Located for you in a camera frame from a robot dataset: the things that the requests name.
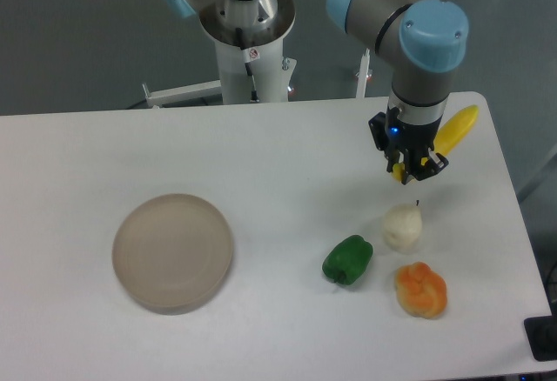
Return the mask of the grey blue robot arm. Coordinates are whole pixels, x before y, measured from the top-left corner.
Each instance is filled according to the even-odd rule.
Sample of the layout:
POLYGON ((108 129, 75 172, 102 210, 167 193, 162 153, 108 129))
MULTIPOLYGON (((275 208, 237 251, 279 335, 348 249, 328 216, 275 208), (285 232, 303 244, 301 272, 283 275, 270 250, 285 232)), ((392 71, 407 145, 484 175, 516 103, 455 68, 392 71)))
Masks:
MULTIPOLYGON (((227 104, 285 101, 283 41, 295 20, 292 0, 165 0, 182 18, 198 17, 218 54, 227 104)), ((325 0, 328 16, 393 69, 386 110, 369 122, 387 170, 401 183, 447 167, 440 123, 465 54, 469 23, 453 0, 325 0)))

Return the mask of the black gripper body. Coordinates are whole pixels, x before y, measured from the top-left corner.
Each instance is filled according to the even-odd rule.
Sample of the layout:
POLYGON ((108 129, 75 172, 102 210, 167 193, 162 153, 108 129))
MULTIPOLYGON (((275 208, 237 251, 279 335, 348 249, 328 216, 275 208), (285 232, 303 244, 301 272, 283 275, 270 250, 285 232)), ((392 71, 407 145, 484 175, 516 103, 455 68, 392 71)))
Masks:
POLYGON ((405 160, 426 157, 434 147, 433 140, 440 127, 440 119, 429 124, 407 124, 399 120, 394 113, 386 114, 385 131, 388 138, 386 155, 394 159, 395 152, 402 154, 405 160))

